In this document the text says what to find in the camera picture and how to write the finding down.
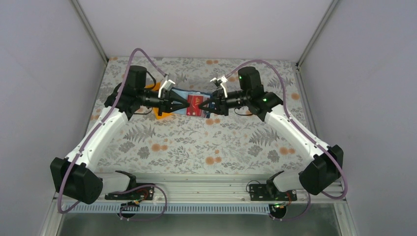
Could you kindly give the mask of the blue card holder wallet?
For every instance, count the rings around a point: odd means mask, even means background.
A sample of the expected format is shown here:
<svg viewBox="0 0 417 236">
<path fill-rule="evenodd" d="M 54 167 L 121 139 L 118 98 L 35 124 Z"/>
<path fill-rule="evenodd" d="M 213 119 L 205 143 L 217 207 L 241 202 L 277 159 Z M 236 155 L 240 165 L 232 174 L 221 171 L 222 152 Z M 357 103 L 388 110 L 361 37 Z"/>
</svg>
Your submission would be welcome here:
<svg viewBox="0 0 417 236">
<path fill-rule="evenodd" d="M 210 118 L 210 112 L 199 108 L 199 105 L 202 102 L 205 102 L 211 98 L 210 93 L 198 92 L 195 90 L 183 90 L 178 88 L 172 88 L 171 91 L 187 100 L 189 107 L 174 111 L 170 113 L 170 115 L 175 114 L 190 117 Z"/>
</svg>

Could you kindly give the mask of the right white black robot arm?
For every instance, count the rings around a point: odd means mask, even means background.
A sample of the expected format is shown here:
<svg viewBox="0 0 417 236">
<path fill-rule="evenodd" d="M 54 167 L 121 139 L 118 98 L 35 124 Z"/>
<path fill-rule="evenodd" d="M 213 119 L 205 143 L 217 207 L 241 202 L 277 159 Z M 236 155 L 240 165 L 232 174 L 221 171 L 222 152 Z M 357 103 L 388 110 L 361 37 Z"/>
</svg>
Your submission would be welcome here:
<svg viewBox="0 0 417 236">
<path fill-rule="evenodd" d="M 270 125 L 296 149 L 301 156 L 303 169 L 281 171 L 273 175 L 266 187 L 267 196 L 279 200 L 285 191 L 304 189 L 318 195 L 342 174 L 344 152 L 338 145 L 329 146 L 288 112 L 284 101 L 273 92 L 266 92 L 259 71 L 253 66 L 238 70 L 240 90 L 228 92 L 227 79 L 214 78 L 218 89 L 199 108 L 210 113 L 227 116 L 230 109 L 246 106 L 251 114 Z"/>
</svg>

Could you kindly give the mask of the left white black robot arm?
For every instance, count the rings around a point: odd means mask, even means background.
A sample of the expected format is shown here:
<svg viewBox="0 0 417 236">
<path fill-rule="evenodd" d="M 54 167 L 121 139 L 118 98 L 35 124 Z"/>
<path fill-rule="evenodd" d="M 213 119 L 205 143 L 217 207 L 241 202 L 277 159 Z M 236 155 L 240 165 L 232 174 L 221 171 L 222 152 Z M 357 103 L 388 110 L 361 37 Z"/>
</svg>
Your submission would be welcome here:
<svg viewBox="0 0 417 236">
<path fill-rule="evenodd" d="M 159 91 L 146 88 L 150 75 L 143 66 L 131 66 L 126 79 L 108 96 L 97 122 L 65 157 L 56 157 L 51 165 L 54 186 L 59 196 L 67 196 L 85 204 L 94 203 L 99 196 L 118 192 L 124 199 L 136 195 L 136 179 L 123 171 L 96 174 L 96 166 L 111 140 L 142 107 L 158 108 L 160 113 L 171 113 L 189 107 L 189 103 L 166 81 Z"/>
</svg>

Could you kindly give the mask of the floral patterned table mat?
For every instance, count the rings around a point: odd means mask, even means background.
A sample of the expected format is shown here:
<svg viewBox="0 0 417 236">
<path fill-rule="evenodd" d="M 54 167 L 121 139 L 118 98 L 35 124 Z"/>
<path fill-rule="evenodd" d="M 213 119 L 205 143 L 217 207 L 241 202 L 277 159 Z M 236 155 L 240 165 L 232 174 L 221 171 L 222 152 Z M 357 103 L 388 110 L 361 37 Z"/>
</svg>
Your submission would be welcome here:
<svg viewBox="0 0 417 236">
<path fill-rule="evenodd" d="M 175 88 L 212 92 L 209 80 L 230 73 L 245 60 L 154 58 L 164 72 L 174 75 Z M 99 118 L 106 98 L 123 77 L 128 57 L 110 58 L 89 122 Z M 300 92 L 289 61 L 269 60 L 284 80 L 289 112 L 307 126 Z M 133 116 L 104 150 L 97 172 L 179 174 L 274 174 L 302 169 L 296 149 L 256 116 L 210 118 L 154 114 Z"/>
</svg>

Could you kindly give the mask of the orange plastic bin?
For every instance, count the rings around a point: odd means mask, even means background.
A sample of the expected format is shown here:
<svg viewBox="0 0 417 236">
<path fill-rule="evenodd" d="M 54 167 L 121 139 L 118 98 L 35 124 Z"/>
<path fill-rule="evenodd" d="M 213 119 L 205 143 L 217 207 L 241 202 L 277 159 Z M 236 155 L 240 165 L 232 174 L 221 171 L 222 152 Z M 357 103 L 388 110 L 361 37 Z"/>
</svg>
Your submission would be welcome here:
<svg viewBox="0 0 417 236">
<path fill-rule="evenodd" d="M 160 89 L 160 82 L 154 83 L 153 85 L 145 86 L 145 90 L 151 91 L 150 98 L 155 100 L 156 103 L 158 103 L 159 101 L 159 97 L 158 97 L 159 89 Z M 153 107 L 152 112 L 154 113 L 156 119 L 167 118 L 168 116 L 172 116 L 174 114 L 173 112 L 172 113 L 162 112 L 161 115 L 159 115 L 158 105 L 156 105 L 156 107 Z"/>
</svg>

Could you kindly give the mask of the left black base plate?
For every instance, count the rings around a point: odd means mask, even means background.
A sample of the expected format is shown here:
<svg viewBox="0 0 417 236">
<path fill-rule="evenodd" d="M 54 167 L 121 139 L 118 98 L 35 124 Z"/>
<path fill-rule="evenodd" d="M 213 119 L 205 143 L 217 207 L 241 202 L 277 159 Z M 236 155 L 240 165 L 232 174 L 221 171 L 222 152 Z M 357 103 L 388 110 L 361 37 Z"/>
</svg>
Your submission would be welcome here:
<svg viewBox="0 0 417 236">
<path fill-rule="evenodd" d="M 105 200 L 125 200 L 125 201 L 143 201 L 152 200 L 155 192 L 154 185 L 151 183 L 138 183 L 141 188 L 135 189 L 129 193 L 109 193 L 106 194 Z"/>
</svg>

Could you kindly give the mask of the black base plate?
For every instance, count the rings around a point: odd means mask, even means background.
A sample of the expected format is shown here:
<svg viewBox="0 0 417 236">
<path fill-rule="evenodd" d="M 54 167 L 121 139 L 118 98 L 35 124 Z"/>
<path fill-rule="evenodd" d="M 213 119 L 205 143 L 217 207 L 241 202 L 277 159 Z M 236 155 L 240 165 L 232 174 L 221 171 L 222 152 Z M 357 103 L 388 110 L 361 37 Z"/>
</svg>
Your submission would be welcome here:
<svg viewBox="0 0 417 236">
<path fill-rule="evenodd" d="M 280 192 L 273 184 L 249 184 L 246 188 L 251 201 L 296 201 L 298 199 L 295 190 Z"/>
<path fill-rule="evenodd" d="M 109 193 L 106 194 L 105 200 L 125 200 L 125 201 L 143 201 L 152 200 L 155 192 L 154 185 L 151 183 L 138 183 L 141 188 L 135 189 L 129 193 Z"/>
</svg>

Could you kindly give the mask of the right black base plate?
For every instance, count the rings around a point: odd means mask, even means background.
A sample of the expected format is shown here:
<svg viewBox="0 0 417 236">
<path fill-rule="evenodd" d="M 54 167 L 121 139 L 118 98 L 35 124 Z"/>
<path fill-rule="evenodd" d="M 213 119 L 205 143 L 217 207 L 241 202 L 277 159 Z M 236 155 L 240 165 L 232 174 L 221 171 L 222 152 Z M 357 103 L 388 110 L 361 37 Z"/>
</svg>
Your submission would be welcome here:
<svg viewBox="0 0 417 236">
<path fill-rule="evenodd" d="M 251 201 L 296 201 L 298 199 L 295 190 L 280 192 L 273 184 L 249 184 L 246 188 Z"/>
</svg>

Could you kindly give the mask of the aluminium mounting rail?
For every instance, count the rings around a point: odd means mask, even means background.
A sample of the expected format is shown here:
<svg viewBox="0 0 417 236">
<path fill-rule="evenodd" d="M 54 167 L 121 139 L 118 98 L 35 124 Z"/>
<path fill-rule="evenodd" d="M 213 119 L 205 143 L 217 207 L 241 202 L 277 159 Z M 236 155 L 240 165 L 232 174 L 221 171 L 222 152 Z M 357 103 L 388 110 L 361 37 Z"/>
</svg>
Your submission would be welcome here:
<svg viewBox="0 0 417 236">
<path fill-rule="evenodd" d="M 120 197 L 127 194 L 114 194 L 118 196 L 116 200 L 106 199 L 106 195 L 117 192 L 122 183 L 116 183 L 116 177 L 129 177 L 122 173 L 98 173 L 98 177 L 103 179 L 103 191 L 98 196 L 93 196 L 92 200 L 87 200 L 85 204 L 92 204 L 103 201 L 131 201 L 137 197 Z M 197 203 L 197 204 L 248 204 L 248 203 L 275 203 L 284 200 L 268 200 L 263 197 L 262 201 L 250 200 L 250 194 L 247 192 L 246 185 L 250 180 L 256 180 L 260 183 L 266 183 L 270 175 L 221 175 L 221 174 L 144 174 L 136 173 L 138 186 L 144 184 L 153 184 L 161 188 L 166 196 L 168 203 Z M 153 193 L 149 193 L 151 200 L 147 202 L 164 203 L 164 195 L 161 190 L 153 187 Z M 342 183 L 337 180 L 325 189 L 330 195 L 340 195 L 343 192 Z M 307 192 L 301 187 L 295 188 L 297 199 L 292 198 L 292 203 L 306 203 Z"/>
</svg>

